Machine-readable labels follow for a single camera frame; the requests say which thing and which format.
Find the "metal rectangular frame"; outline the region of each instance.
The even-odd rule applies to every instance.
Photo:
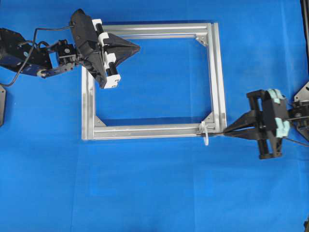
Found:
[[[95,80],[82,68],[82,139],[109,140],[205,136],[226,128],[225,92],[218,23],[181,23],[103,26],[124,39],[195,38],[208,55],[212,112],[193,124],[106,126],[96,116]]]

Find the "black cable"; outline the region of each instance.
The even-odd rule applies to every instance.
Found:
[[[13,78],[13,80],[8,83],[8,84],[2,84],[0,83],[0,85],[2,85],[3,87],[9,87],[11,85],[13,85],[15,83],[15,81],[17,80],[19,74],[22,72],[22,70],[24,69],[26,63],[28,62],[28,60],[30,59],[30,56],[34,50],[34,47],[35,47],[35,40],[36,40],[36,37],[37,37],[37,33],[39,30],[47,30],[47,31],[61,31],[61,30],[66,30],[66,29],[69,29],[69,28],[72,28],[73,26],[67,26],[67,27],[63,27],[63,28],[36,28],[34,30],[34,35],[33,35],[33,40],[31,41],[32,42],[32,46],[31,46],[31,49],[28,53],[28,56],[27,58],[25,59],[24,63],[22,64],[22,66],[19,68],[18,72],[16,73],[15,77]]]
[[[38,50],[40,50],[41,44],[43,44],[45,47],[48,47],[48,46],[49,46],[48,42],[41,41],[41,42],[39,42],[38,45],[37,45],[37,49],[38,49]]]
[[[288,141],[291,141],[293,143],[296,143],[296,144],[299,144],[299,145],[302,145],[302,146],[306,146],[306,147],[309,147],[309,144],[305,144],[305,143],[302,143],[302,142],[299,142],[299,141],[296,141],[296,140],[293,140],[293,139],[289,139],[289,138],[285,138],[286,140]]]

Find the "blue surface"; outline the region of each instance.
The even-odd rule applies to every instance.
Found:
[[[2,0],[0,27],[31,39],[78,8],[105,22],[219,22],[229,123],[248,111],[247,92],[278,88],[292,99],[308,81],[298,0]],[[72,41],[69,31],[39,32],[62,38]],[[142,50],[119,67],[120,87],[97,94],[102,119],[196,122],[210,111],[201,45],[135,42]],[[255,142],[223,137],[208,147],[201,138],[83,142],[80,76],[21,75],[8,88],[1,232],[303,231],[307,148],[285,141],[283,158],[261,161]],[[0,81],[12,77],[0,69]]]

